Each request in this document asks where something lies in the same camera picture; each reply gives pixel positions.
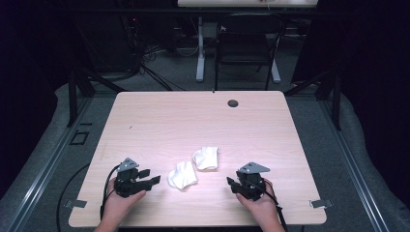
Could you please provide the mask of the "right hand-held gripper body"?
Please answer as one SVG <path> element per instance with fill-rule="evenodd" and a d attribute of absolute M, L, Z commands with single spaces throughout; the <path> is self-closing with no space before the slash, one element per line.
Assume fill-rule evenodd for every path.
<path fill-rule="evenodd" d="M 261 174 L 270 171 L 270 168 L 253 161 L 245 164 L 236 171 L 239 184 L 235 187 L 235 191 L 247 200 L 256 201 L 260 199 L 266 190 Z"/>

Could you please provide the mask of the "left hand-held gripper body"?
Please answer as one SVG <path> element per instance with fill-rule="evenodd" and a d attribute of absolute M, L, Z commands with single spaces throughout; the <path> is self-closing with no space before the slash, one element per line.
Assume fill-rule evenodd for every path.
<path fill-rule="evenodd" d="M 143 178 L 138 177 L 139 164 L 126 158 L 117 168 L 117 177 L 114 182 L 114 190 L 116 193 L 124 198 L 139 193 L 144 189 L 142 187 Z"/>

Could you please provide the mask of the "white sock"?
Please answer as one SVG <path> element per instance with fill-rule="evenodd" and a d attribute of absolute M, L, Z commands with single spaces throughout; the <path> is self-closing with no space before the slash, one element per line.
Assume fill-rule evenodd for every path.
<path fill-rule="evenodd" d="M 219 167 L 218 147 L 202 147 L 192 155 L 196 167 L 199 170 L 212 170 Z"/>
<path fill-rule="evenodd" d="M 174 188 L 183 190 L 197 183 L 197 177 L 190 161 L 178 162 L 167 176 L 168 184 Z"/>

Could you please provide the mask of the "person's left hand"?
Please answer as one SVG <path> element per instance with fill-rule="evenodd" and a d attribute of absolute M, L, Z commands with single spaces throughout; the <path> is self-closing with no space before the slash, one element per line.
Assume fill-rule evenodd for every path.
<path fill-rule="evenodd" d="M 111 194 L 105 201 L 101 222 L 116 223 L 120 226 L 132 207 L 146 195 L 146 191 L 142 190 L 139 193 L 124 198 L 115 192 L 114 182 L 115 180 L 111 179 L 108 183 L 108 191 L 110 191 Z"/>

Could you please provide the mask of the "person's right hand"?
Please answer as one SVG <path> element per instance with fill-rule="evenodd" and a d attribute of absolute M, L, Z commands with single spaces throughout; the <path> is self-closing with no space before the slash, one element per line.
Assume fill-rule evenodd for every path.
<path fill-rule="evenodd" d="M 271 198 L 271 196 L 274 195 L 273 185 L 267 179 L 264 180 L 264 183 L 267 192 L 256 201 L 247 200 L 240 193 L 236 194 L 239 202 L 249 210 L 258 225 L 268 221 L 279 222 L 276 203 Z"/>

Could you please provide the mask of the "black folding chair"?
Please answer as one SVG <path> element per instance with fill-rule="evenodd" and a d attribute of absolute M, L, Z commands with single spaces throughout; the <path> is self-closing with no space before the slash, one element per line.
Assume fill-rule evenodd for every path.
<path fill-rule="evenodd" d="M 217 24 L 214 89 L 219 89 L 219 65 L 267 67 L 264 89 L 273 77 L 272 67 L 285 22 L 278 14 L 234 13 Z"/>

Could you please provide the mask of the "white desk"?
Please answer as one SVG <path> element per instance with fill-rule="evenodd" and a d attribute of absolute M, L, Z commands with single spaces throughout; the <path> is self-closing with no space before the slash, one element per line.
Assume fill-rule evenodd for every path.
<path fill-rule="evenodd" d="M 297 9 L 315 9 L 318 0 L 177 0 L 178 7 L 187 9 L 228 9 L 228 10 L 243 10 L 245 8 L 251 10 L 297 10 Z M 205 69 L 205 51 L 204 51 L 204 36 L 203 36 L 203 18 L 198 17 L 198 60 L 196 68 L 196 81 L 204 81 Z M 280 83 L 281 79 L 278 73 L 278 66 L 274 60 L 271 68 L 272 80 L 274 83 Z"/>

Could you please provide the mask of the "aluminium floor rail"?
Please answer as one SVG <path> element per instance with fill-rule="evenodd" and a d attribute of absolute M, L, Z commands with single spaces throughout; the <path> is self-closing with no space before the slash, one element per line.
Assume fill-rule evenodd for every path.
<path fill-rule="evenodd" d="M 352 180 L 355 190 L 362 202 L 366 211 L 367 217 L 373 227 L 374 232 L 391 232 L 389 226 L 384 220 L 379 207 L 377 206 L 373 194 L 371 193 L 363 173 L 360 170 L 352 150 L 345 138 L 344 132 L 338 130 L 332 119 L 332 110 L 326 101 L 320 101 L 319 106 L 326 118 L 326 121 L 331 128 L 333 135 L 337 140 L 339 149 L 341 150 L 341 158 L 346 166 L 347 172 Z"/>
<path fill-rule="evenodd" d="M 93 115 L 107 101 L 84 99 L 79 116 L 67 127 L 66 106 L 61 104 L 40 143 L 20 175 L 0 201 L 0 232 L 69 231 L 72 209 L 100 135 L 104 117 Z"/>

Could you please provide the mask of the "black metal frame stand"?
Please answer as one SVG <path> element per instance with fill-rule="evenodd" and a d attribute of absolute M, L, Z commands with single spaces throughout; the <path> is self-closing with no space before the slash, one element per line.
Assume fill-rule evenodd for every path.
<path fill-rule="evenodd" d="M 81 65 L 74 65 L 71 70 L 68 82 L 70 107 L 68 127 L 71 127 L 78 117 L 77 90 L 79 90 L 81 94 L 86 98 L 93 98 L 96 94 L 96 90 L 91 84 L 92 80 L 99 82 L 103 86 L 116 93 L 125 92 L 124 88 L 119 87 L 109 80 L 103 78 L 100 74 L 93 72 Z"/>
<path fill-rule="evenodd" d="M 331 107 L 331 120 L 335 128 L 340 131 L 339 113 L 340 113 L 340 101 L 341 101 L 341 78 L 337 69 L 331 69 L 325 71 L 313 78 L 302 81 L 295 87 L 284 92 L 286 97 L 293 96 L 300 91 L 306 89 L 308 86 L 318 83 L 319 86 L 314 94 L 318 101 L 326 101 L 330 94 L 332 96 L 332 107 Z"/>

